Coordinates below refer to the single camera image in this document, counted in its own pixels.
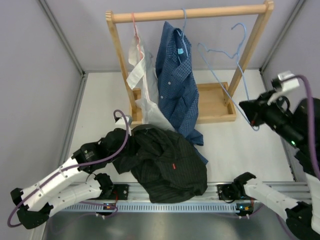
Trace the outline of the black striped shirt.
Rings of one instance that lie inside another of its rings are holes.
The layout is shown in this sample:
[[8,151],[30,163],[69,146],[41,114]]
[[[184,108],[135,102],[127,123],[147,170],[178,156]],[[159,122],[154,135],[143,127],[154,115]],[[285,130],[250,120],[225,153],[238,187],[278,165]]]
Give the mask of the black striped shirt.
[[119,174],[131,172],[151,203],[173,204],[203,195],[207,167],[194,146],[181,134],[143,124],[113,161]]

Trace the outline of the light blue hanger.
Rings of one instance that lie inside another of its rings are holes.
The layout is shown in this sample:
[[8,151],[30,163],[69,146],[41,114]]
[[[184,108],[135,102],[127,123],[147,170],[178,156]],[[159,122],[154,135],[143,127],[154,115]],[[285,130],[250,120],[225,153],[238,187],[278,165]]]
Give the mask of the light blue hanger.
[[236,63],[236,65],[240,66],[240,51],[243,47],[243,44],[247,38],[247,29],[243,23],[235,24],[231,30],[241,29],[241,40],[237,46],[237,49],[234,53],[228,53],[222,49],[213,49],[206,47],[203,43],[198,43],[197,51],[200,54],[202,60],[207,66],[207,70],[198,71],[198,74],[201,74],[208,84],[217,84],[219,95],[221,96],[221,100],[224,101],[224,98],[230,100],[230,103],[226,107],[228,110],[234,111],[233,117],[234,120],[228,120],[230,117],[229,114],[223,118],[222,121],[217,121],[213,123],[199,123],[196,125],[197,130],[207,131],[209,129],[221,127],[223,125],[230,125],[236,123],[238,127],[244,127],[245,129],[252,129],[257,132],[260,130],[259,126],[251,126],[250,121],[248,120],[246,114],[240,108],[239,102],[252,100],[254,97],[257,97],[262,90],[263,87],[262,77],[257,69],[249,69],[249,70],[241,70],[240,71],[240,83],[235,91],[235,93],[228,93],[228,87],[231,86],[231,71],[230,70],[216,70],[213,69],[212,65],[209,64],[207,60],[207,56],[210,54],[224,55],[226,58],[230,59],[232,62]]

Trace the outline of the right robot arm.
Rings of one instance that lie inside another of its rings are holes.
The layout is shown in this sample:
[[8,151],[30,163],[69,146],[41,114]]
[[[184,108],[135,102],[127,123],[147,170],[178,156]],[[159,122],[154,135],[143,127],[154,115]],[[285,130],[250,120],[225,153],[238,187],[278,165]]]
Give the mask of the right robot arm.
[[293,171],[295,180],[304,178],[311,202],[288,197],[271,188],[250,172],[237,176],[232,192],[238,199],[251,197],[276,213],[290,232],[300,240],[320,238],[320,100],[302,99],[294,111],[290,101],[274,91],[261,94],[257,99],[239,103],[253,127],[267,125],[288,145],[295,148],[294,155],[300,165],[300,175]]

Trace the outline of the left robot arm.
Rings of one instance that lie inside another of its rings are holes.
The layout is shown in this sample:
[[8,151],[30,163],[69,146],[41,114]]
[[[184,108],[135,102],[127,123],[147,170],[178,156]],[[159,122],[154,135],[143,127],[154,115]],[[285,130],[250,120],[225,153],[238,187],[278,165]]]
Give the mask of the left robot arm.
[[11,199],[19,224],[27,230],[45,223],[64,208],[86,200],[106,200],[114,184],[106,173],[95,172],[124,153],[131,130],[115,128],[96,142],[83,144],[58,169],[26,188],[15,188]]

